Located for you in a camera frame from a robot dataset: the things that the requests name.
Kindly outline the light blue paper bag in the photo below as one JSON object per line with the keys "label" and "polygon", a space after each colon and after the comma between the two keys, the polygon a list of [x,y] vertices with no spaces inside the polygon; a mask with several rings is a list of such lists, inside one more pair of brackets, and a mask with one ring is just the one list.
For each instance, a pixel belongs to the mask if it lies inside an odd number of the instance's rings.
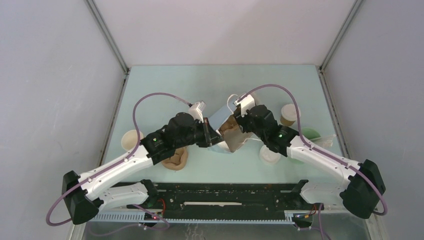
{"label": "light blue paper bag", "polygon": [[253,133],[243,133],[236,122],[234,112],[235,102],[238,100],[237,94],[231,94],[226,104],[216,111],[210,118],[209,123],[212,128],[223,138],[223,141],[212,147],[208,151],[220,154],[233,154],[240,149],[247,141],[259,141]]}

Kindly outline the white coffee cup lid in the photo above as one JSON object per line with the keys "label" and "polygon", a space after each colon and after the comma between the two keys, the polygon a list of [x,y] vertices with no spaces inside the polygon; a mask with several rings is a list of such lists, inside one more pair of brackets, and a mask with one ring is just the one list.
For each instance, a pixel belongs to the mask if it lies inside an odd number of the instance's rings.
{"label": "white coffee cup lid", "polygon": [[301,112],[300,110],[297,111],[293,103],[286,104],[281,108],[281,116],[285,117],[287,120],[297,121],[298,115],[301,116]]}

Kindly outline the stack of white lids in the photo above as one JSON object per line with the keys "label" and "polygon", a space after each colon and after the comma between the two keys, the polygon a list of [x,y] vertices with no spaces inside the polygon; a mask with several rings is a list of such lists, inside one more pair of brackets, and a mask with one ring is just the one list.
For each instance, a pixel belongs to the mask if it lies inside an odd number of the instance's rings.
{"label": "stack of white lids", "polygon": [[281,154],[271,151],[266,145],[263,145],[259,150],[259,159],[265,164],[274,165],[281,158]]}

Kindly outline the stack of paper cups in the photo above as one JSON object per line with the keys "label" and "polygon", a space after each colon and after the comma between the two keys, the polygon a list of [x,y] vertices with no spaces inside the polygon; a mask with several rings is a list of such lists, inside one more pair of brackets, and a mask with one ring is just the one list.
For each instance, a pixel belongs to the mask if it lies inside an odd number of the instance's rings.
{"label": "stack of paper cups", "polygon": [[140,142],[138,140],[138,135],[140,136],[140,139],[144,138],[141,131],[137,132],[136,129],[127,131],[121,138],[121,147],[126,151],[132,150]]}

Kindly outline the brown paper coffee cup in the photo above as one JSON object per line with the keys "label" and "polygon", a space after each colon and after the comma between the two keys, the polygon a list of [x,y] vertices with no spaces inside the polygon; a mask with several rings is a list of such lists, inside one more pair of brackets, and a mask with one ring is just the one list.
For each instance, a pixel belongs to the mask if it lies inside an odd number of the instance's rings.
{"label": "brown paper coffee cup", "polygon": [[290,127],[296,122],[296,120],[287,120],[284,116],[281,116],[280,122],[283,126]]}

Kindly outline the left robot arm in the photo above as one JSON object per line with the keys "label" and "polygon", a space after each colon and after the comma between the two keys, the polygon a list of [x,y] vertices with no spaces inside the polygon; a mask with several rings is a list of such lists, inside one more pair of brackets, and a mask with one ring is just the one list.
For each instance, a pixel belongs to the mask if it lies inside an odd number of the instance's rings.
{"label": "left robot arm", "polygon": [[127,205],[153,208],[158,190],[151,180],[117,186],[126,177],[172,157],[177,149],[197,145],[212,147],[224,139],[208,119],[194,119],[185,112],[171,118],[167,125],[141,140],[115,160],[82,174],[70,171],[63,176],[62,193],[73,224],[93,219],[100,211]]}

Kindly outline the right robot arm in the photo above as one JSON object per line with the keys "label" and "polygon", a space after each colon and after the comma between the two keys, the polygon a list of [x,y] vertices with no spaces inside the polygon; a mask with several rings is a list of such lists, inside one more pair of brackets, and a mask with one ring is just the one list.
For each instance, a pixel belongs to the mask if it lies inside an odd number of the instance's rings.
{"label": "right robot arm", "polygon": [[297,130],[278,124],[263,104],[251,108],[238,105],[234,117],[243,133],[253,133],[273,153],[310,164],[333,176],[340,183],[342,205],[353,215],[368,219],[377,214],[386,191],[377,164],[344,159],[306,139]]}

